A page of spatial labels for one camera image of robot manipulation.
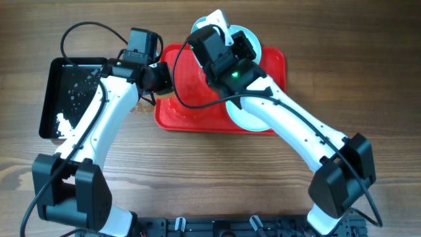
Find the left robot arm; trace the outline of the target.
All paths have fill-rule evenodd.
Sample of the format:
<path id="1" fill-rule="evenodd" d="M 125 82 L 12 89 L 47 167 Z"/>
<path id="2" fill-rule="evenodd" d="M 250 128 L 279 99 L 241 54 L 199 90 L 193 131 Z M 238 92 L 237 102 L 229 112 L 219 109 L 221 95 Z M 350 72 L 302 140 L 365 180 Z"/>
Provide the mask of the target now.
<path id="1" fill-rule="evenodd" d="M 154 103 L 154 95 L 169 91 L 172 84 L 169 67 L 161 61 L 160 35 L 132 28 L 125 44 L 117 58 L 96 73 L 82 67 L 79 59 L 62 56 L 97 89 L 66 141 L 54 154 L 38 155 L 32 165 L 35 196 L 28 209 L 45 221 L 71 226 L 74 234 L 142 234 L 136 213 L 112 204 L 103 166 L 130 110 L 140 99 Z"/>

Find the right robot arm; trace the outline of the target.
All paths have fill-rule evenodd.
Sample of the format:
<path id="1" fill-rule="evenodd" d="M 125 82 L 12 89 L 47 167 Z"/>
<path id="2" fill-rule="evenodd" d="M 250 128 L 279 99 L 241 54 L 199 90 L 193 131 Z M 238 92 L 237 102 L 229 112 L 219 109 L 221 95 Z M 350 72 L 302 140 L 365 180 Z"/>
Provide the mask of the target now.
<path id="1" fill-rule="evenodd" d="M 307 221 L 318 234 L 332 234 L 361 196 L 379 214 L 368 191 L 376 181 L 372 146 L 363 135 L 348 138 L 288 97 L 254 62 L 255 52 L 244 33 L 229 36 L 211 24 L 194 31 L 186 44 L 220 100 L 232 101 L 263 121 L 314 173 L 308 189 L 314 205 Z"/>

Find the green and orange sponge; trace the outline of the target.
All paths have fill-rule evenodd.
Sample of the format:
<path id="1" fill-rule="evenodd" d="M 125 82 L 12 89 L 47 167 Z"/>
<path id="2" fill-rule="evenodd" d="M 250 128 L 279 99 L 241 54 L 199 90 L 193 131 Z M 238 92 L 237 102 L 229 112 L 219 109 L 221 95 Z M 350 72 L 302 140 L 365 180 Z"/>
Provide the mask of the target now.
<path id="1" fill-rule="evenodd" d="M 167 91 L 167 92 L 157 92 L 155 94 L 156 99 L 168 99 L 175 96 L 175 93 L 173 90 Z"/>

